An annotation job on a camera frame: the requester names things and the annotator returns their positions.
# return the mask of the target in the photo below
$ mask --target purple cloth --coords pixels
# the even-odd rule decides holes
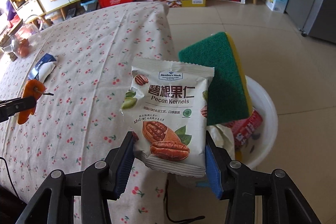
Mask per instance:
[[[9,0],[6,2],[7,20],[10,21],[16,16],[16,11]]]

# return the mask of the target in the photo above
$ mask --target red wrapper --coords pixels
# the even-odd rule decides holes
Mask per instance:
[[[225,123],[224,126],[231,128],[235,140],[235,148],[241,148],[251,137],[252,133],[261,125],[263,118],[254,109],[247,119]]]

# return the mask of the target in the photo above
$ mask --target blue gripper pad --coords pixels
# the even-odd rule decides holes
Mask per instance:
[[[125,154],[121,160],[120,166],[117,171],[117,179],[116,179],[116,193],[120,196],[123,192],[125,192],[127,181],[129,175],[131,173],[132,165],[134,162],[134,154],[133,154],[133,141],[131,141],[125,151]]]
[[[215,158],[209,145],[205,146],[205,162],[206,162],[206,175],[211,187],[212,192],[216,198],[220,199],[223,195],[223,188],[221,185],[221,172],[218,169]]]

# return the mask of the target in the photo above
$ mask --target white snack bag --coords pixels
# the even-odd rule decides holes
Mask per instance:
[[[132,86],[121,106],[139,140],[134,155],[149,168],[205,174],[208,87],[214,68],[134,58]]]

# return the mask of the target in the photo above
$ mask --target green nut husk illustration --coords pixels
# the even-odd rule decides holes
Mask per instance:
[[[135,91],[129,90],[128,92],[126,92],[125,98],[133,98],[135,95],[136,95]]]
[[[207,90],[203,91],[202,95],[203,95],[203,99],[204,99],[206,102],[208,102],[208,91],[207,91]]]
[[[129,109],[129,108],[132,108],[136,105],[137,103],[137,100],[136,98],[125,98],[125,101],[123,102],[123,104],[121,105],[121,108],[122,109]]]

